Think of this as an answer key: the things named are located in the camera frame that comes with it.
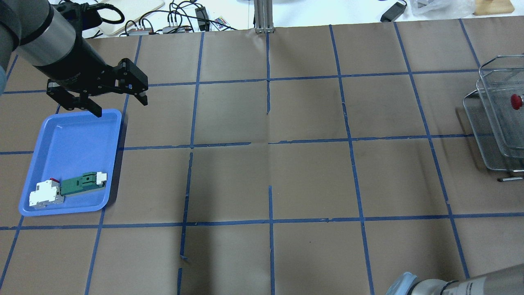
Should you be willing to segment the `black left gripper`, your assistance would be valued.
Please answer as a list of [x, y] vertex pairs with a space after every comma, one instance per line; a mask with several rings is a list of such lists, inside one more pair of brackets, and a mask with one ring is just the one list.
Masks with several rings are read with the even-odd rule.
[[69, 82], [47, 81], [46, 94], [62, 108], [87, 110], [97, 118], [102, 108], [92, 97], [106, 93], [128, 94], [135, 97], [142, 106], [148, 106], [146, 91], [148, 76], [129, 58], [123, 58], [117, 66], [106, 65], [103, 70], [88, 75], [75, 75]]

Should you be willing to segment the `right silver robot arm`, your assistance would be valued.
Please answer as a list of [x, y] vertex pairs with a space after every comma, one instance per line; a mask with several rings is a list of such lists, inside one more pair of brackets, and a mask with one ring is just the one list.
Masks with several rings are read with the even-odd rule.
[[485, 273], [462, 281], [421, 280], [411, 272], [403, 273], [386, 295], [522, 295], [524, 265]]

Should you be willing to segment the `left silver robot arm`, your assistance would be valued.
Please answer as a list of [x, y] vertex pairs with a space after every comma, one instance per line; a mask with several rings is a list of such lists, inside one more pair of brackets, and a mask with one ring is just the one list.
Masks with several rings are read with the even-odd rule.
[[92, 97], [110, 92], [132, 95], [148, 105], [147, 75], [128, 58], [110, 66], [82, 36], [101, 23], [124, 20], [120, 9], [101, 2], [2, 0], [1, 92], [5, 92], [8, 62], [15, 52], [47, 77], [46, 94], [68, 111], [86, 110], [101, 117], [102, 108]]

